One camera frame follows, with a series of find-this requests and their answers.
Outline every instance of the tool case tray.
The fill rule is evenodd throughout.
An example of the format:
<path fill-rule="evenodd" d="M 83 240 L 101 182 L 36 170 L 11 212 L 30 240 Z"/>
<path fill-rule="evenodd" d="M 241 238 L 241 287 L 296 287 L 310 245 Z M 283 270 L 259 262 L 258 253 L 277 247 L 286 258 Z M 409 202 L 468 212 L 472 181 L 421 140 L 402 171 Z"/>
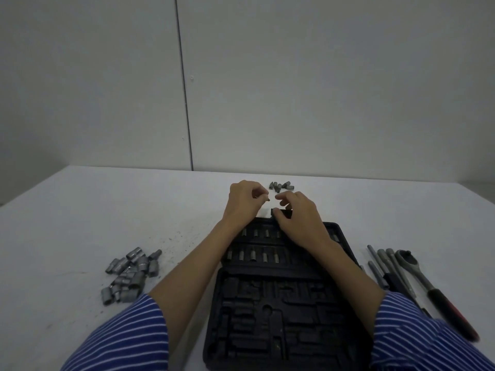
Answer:
<path fill-rule="evenodd" d="M 357 264 L 340 227 L 324 225 Z M 369 369 L 368 333 L 330 275 L 273 217 L 255 218 L 231 243 L 222 266 L 203 349 L 208 369 Z"/>

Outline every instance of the ratchet wrench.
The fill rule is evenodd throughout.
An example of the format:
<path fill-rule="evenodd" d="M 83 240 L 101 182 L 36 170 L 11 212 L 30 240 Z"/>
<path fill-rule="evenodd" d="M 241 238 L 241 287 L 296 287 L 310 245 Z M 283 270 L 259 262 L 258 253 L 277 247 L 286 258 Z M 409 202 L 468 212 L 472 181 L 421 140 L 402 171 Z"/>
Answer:
<path fill-rule="evenodd" d="M 452 305 L 447 297 L 445 297 L 439 289 L 436 289 L 421 272 L 418 261 L 412 256 L 410 251 L 397 250 L 395 252 L 395 257 L 402 268 L 414 275 L 425 287 L 430 301 L 435 305 L 436 309 L 442 314 L 445 320 L 452 325 L 462 337 L 471 342 L 480 340 L 478 333 L 471 324 L 469 324 L 466 318 L 462 316 L 459 310 Z"/>

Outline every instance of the table surface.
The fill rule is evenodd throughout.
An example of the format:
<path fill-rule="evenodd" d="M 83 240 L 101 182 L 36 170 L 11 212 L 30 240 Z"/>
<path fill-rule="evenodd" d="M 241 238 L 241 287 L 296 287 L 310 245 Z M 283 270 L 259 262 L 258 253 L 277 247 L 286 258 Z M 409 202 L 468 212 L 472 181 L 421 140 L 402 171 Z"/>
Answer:
<path fill-rule="evenodd" d="M 146 253 L 161 248 L 163 277 L 221 218 L 230 183 L 243 179 L 266 186 L 290 180 L 324 221 L 341 226 L 360 264 L 371 259 L 367 244 L 411 250 L 495 361 L 495 205 L 461 185 L 74 166 L 0 208 L 0 368 L 58 369 L 127 306 L 101 303 L 100 290 L 113 279 L 104 273 L 108 263 L 136 246 Z M 258 216 L 269 217 L 274 195 Z M 418 302 L 439 317 L 408 276 Z M 149 279 L 145 291 L 158 280 Z M 170 369 L 205 369 L 210 299 L 211 284 Z"/>

